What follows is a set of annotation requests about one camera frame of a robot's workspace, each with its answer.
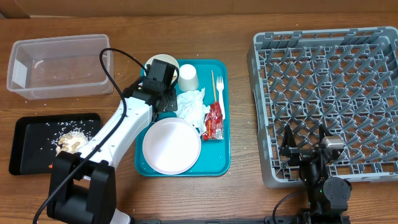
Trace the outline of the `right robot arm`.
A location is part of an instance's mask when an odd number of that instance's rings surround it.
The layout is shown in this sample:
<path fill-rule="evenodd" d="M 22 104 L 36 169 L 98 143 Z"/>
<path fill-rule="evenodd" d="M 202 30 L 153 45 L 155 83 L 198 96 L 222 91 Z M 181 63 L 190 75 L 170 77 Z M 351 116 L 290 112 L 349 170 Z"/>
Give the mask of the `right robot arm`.
<path fill-rule="evenodd" d="M 349 217 L 343 216 L 348 209 L 352 185 L 349 181 L 330 177 L 326 171 L 329 162 L 337 160 L 344 151 L 344 142 L 333 135 L 325 125 L 320 125 L 319 141 L 311 150 L 298 147 L 290 126 L 284 129 L 284 138 L 279 154 L 289 158 L 288 165 L 297 166 L 300 179 L 305 188 L 293 192 L 281 199 L 274 207 L 272 221 L 288 223 L 349 223 Z M 307 193 L 308 208 L 302 208 L 290 218 L 276 217 L 275 213 L 282 202 L 295 195 Z"/>

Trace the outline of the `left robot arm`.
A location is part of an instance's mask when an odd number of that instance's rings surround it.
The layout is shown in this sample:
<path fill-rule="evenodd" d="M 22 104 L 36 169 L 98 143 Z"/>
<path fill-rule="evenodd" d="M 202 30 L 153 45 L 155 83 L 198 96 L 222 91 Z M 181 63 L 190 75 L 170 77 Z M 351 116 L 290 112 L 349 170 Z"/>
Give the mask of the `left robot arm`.
<path fill-rule="evenodd" d="M 119 90 L 121 102 L 100 131 L 76 153 L 60 152 L 53 163 L 49 196 L 41 209 L 65 223 L 134 223 L 116 207 L 116 169 L 139 133 L 160 113 L 177 109 L 179 64 L 153 56 L 144 75 Z"/>

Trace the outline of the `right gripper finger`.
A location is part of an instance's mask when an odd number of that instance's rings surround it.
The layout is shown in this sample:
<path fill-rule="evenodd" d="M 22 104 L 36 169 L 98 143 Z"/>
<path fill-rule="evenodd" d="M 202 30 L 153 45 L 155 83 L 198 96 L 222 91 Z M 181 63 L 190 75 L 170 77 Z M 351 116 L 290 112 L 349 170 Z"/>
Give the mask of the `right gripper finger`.
<path fill-rule="evenodd" d="M 289 124 L 284 128 L 284 138 L 282 140 L 281 148 L 284 149 L 286 147 L 297 147 L 294 134 Z"/>
<path fill-rule="evenodd" d="M 319 126 L 319 143 L 321 146 L 331 146 L 333 144 L 334 135 L 327 130 L 324 124 Z"/>

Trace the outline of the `white bowl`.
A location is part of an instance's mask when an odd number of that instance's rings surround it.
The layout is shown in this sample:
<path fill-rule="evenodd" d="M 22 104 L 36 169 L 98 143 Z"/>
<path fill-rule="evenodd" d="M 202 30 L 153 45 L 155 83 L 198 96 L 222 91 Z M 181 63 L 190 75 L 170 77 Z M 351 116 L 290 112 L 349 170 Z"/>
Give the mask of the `white bowl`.
<path fill-rule="evenodd" d="M 171 63 L 172 65 L 175 65 L 175 66 L 178 68 L 178 70 L 180 69 L 180 66 L 179 66 L 177 60 L 176 60 L 174 57 L 172 57 L 171 55 L 167 55 L 167 54 L 158 54 L 158 55 L 152 56 L 152 57 L 145 63 L 144 67 L 145 67 L 146 69 L 148 69 L 148 68 L 149 68 L 149 65 L 152 64 L 152 61 L 153 61 L 154 59 L 157 59 L 157 60 L 161 60 L 161 61 L 165 61 L 165 62 Z M 174 75 L 173 75 L 173 79 L 172 79 L 172 84 L 177 84 L 177 82 L 178 82 L 177 71 L 174 71 Z"/>

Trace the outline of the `food scraps pile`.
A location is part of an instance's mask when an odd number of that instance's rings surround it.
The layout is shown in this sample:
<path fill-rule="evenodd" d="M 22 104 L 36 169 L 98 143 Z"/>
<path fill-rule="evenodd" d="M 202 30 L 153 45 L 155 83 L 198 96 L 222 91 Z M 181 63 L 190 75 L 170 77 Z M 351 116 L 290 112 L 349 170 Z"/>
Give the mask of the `food scraps pile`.
<path fill-rule="evenodd" d="M 93 119 L 77 121 L 59 121 L 47 123 L 48 128 L 54 128 L 47 137 L 49 149 L 58 155 L 61 151 L 74 154 L 95 135 L 99 122 Z"/>

